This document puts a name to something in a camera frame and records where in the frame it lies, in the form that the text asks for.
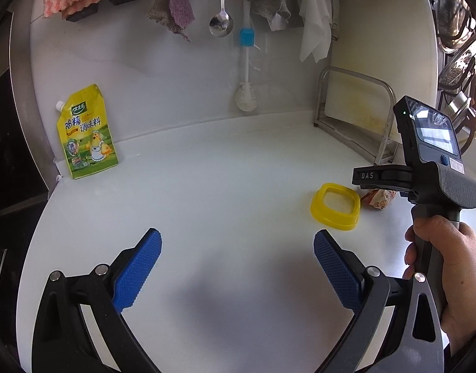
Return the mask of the right hand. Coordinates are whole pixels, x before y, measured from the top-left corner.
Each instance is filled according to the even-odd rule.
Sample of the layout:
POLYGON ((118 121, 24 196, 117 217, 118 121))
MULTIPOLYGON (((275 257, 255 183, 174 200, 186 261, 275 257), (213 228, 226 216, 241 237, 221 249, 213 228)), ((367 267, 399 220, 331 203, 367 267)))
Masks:
POLYGON ((442 254, 442 285, 448 305, 441 317, 441 328, 455 354, 476 334, 476 233, 465 224, 455 227, 442 216, 418 218, 406 231, 407 279, 415 273, 416 238, 429 242, 442 254))

